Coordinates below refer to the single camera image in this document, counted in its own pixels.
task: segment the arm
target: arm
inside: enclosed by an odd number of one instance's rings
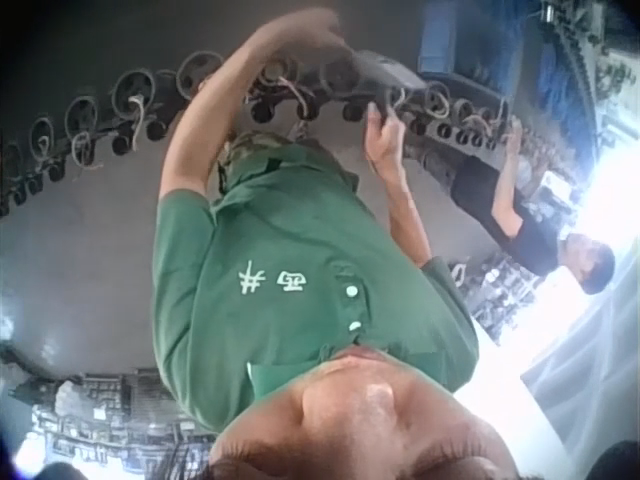
[[[433,255],[404,169],[397,178],[383,179],[383,182],[389,204],[391,238],[417,267],[422,268]]]
[[[545,172],[549,166],[548,160],[536,159],[535,165],[531,172],[531,179],[529,182],[520,189],[520,193],[524,198],[530,198],[538,188],[540,188],[540,183],[542,183],[542,177],[544,177]]]
[[[512,132],[507,140],[506,159],[498,177],[491,208],[491,215],[509,238],[514,238],[522,226],[522,218],[513,207],[521,140],[522,125],[519,120],[513,119]]]
[[[209,175],[242,99],[268,59],[288,43],[343,45],[331,30],[336,15],[326,9],[302,10],[260,27],[208,79],[180,119],[164,162],[160,198],[172,190],[206,194]]]
[[[365,153],[384,184],[389,204],[391,237],[411,261],[422,268],[432,258],[427,234],[407,184],[402,166],[405,125],[390,109],[387,121],[369,105]]]
[[[206,195],[211,169],[242,99],[277,45],[258,30],[209,79],[181,116],[162,170],[160,198],[172,190]]]

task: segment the black shirt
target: black shirt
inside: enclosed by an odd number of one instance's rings
[[[550,239],[544,225],[536,221],[523,205],[516,190],[513,208],[522,218],[515,238],[509,238],[493,218],[491,210],[500,172],[477,157],[468,157],[451,186],[451,198],[458,207],[475,218],[496,243],[530,272],[546,276],[558,268],[558,245]]]

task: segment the person in black shirt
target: person in black shirt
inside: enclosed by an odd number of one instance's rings
[[[559,240],[557,232],[550,234],[544,222],[536,221],[523,205],[524,196],[516,189],[521,142],[522,125],[512,118],[501,172],[474,156],[443,161],[429,152],[420,163],[436,180],[450,188],[455,204],[480,222],[496,243],[524,268],[546,276],[564,265],[587,294],[600,293],[613,276],[613,251],[608,245],[578,233]],[[542,173],[544,171],[534,171],[525,190],[531,192],[531,184],[537,187]]]

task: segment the white button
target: white button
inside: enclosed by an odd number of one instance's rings
[[[355,285],[349,285],[347,287],[347,297],[353,298],[358,294],[358,287]]]

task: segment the camouflage pants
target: camouflage pants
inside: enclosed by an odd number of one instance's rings
[[[333,158],[331,152],[320,145],[320,142],[315,138],[303,138],[293,142],[276,133],[258,131],[245,132],[230,143],[226,154],[218,162],[218,190],[220,194],[224,195],[227,193],[227,178],[233,169],[233,165],[237,161],[261,150],[280,148],[291,145],[292,143],[317,150],[327,156],[328,161],[333,160],[336,164],[338,163],[337,160]]]

